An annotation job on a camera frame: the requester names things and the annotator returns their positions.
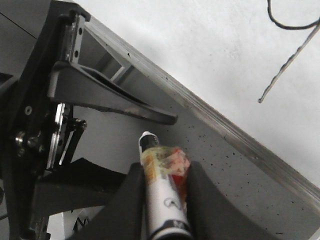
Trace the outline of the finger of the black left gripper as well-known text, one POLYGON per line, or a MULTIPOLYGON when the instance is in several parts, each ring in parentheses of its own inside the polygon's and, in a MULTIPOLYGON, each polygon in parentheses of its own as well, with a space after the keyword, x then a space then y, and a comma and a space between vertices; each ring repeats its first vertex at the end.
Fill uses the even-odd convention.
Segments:
POLYGON ((33 213, 50 216, 87 207, 105 206, 125 174, 80 158, 35 183, 33 213))
POLYGON ((129 94, 99 71, 77 63, 57 61, 51 71, 48 97, 66 103, 174 125, 178 116, 129 94))

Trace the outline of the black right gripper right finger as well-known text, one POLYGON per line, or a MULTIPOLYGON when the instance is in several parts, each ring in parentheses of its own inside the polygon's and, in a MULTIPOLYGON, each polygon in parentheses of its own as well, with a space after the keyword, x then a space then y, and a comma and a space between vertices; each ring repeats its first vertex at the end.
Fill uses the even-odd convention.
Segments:
POLYGON ((275 240, 219 191, 199 162, 187 174, 187 218, 196 240, 275 240))

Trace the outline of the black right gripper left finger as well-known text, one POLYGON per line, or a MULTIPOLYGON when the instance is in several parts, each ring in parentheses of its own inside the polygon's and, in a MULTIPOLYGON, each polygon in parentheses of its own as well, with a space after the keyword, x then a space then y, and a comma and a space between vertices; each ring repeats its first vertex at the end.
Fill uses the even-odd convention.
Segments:
POLYGON ((144 170, 133 163, 122 185, 93 220, 71 240, 139 240, 145 197, 144 170))

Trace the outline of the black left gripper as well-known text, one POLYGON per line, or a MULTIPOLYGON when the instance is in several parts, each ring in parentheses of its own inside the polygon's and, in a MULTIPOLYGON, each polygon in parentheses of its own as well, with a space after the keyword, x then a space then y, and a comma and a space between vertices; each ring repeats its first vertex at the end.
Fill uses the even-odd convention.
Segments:
POLYGON ((32 214, 36 180, 51 157, 54 117, 60 103, 52 103, 48 87, 57 63, 76 63, 78 26, 90 14, 74 2, 51 1, 44 26, 16 83, 4 112, 1 177, 11 240, 35 240, 42 224, 32 214))

